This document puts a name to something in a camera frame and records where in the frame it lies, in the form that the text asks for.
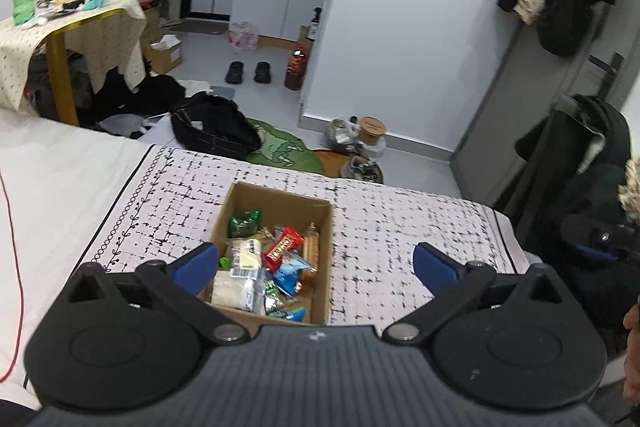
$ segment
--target door handle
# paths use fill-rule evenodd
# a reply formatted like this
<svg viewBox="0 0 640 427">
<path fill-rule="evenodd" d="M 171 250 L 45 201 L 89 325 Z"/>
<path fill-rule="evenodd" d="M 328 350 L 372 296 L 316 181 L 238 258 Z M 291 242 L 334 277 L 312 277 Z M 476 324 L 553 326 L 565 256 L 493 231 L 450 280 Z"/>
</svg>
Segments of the door handle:
<svg viewBox="0 0 640 427">
<path fill-rule="evenodd" d="M 589 62 L 605 72 L 605 76 L 600 83 L 600 89 L 598 90 L 599 98 L 603 100 L 607 98 L 607 96 L 609 95 L 609 91 L 611 90 L 611 86 L 613 86 L 613 82 L 618 76 L 620 68 L 622 67 L 622 63 L 624 61 L 625 57 L 623 57 L 619 53 L 613 54 L 613 58 L 611 59 L 610 64 L 607 64 L 604 60 L 600 60 L 598 57 L 589 55 Z"/>
</svg>

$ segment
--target slipper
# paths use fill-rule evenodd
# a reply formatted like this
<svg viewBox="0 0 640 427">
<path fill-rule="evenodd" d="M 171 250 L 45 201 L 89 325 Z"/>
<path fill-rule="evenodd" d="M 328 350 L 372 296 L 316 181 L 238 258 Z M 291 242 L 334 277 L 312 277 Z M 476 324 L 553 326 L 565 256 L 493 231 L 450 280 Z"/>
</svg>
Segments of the slipper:
<svg viewBox="0 0 640 427">
<path fill-rule="evenodd" d="M 271 84 L 271 66 L 268 62 L 258 62 L 255 67 L 254 81 L 258 84 Z"/>
<path fill-rule="evenodd" d="M 225 82 L 227 84 L 242 84 L 242 76 L 244 74 L 242 68 L 244 68 L 244 64 L 239 60 L 234 60 L 226 72 Z"/>
</svg>

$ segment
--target brown rug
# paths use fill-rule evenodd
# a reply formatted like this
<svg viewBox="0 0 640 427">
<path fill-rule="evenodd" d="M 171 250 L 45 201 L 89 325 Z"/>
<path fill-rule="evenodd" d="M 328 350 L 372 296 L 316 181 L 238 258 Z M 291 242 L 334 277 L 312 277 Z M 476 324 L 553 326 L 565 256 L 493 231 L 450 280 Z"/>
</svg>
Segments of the brown rug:
<svg viewBox="0 0 640 427">
<path fill-rule="evenodd" d="M 314 154 L 324 165 L 324 175 L 328 178 L 339 178 L 340 167 L 349 161 L 348 154 L 342 154 L 327 149 L 315 150 Z"/>
<path fill-rule="evenodd" d="M 174 26 L 164 26 L 165 31 L 185 32 L 185 33 L 204 33 L 206 35 L 222 35 L 229 29 L 229 23 L 216 21 L 182 21 Z"/>
</svg>

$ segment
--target person's hand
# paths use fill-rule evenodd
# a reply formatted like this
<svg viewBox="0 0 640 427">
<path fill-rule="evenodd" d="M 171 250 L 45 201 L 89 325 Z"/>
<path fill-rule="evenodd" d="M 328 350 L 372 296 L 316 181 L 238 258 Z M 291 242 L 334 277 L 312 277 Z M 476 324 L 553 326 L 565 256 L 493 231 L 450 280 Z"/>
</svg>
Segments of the person's hand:
<svg viewBox="0 0 640 427">
<path fill-rule="evenodd" d="M 629 330 L 626 340 L 624 397 L 633 403 L 640 402 L 640 311 L 634 306 L 625 315 L 624 325 Z"/>
</svg>

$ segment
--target bedsheet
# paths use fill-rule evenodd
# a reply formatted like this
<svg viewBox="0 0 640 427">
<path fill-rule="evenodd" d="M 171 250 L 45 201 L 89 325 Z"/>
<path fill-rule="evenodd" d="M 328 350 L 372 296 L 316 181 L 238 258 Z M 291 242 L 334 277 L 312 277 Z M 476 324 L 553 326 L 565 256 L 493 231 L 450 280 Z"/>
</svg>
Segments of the bedsheet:
<svg viewBox="0 0 640 427">
<path fill-rule="evenodd" d="M 412 251 L 423 240 L 462 263 L 481 259 L 504 273 L 528 266 L 508 220 L 480 204 L 148 146 L 8 112 L 0 112 L 0 172 L 25 298 L 18 364 L 0 397 L 30 407 L 37 401 L 25 384 L 24 346 L 75 267 L 94 261 L 128 271 L 180 257 L 209 238 L 235 181 L 334 204 L 332 324 L 381 330 L 431 299 L 412 273 Z M 19 311 L 7 222 L 0 198 L 0 373 Z"/>
</svg>

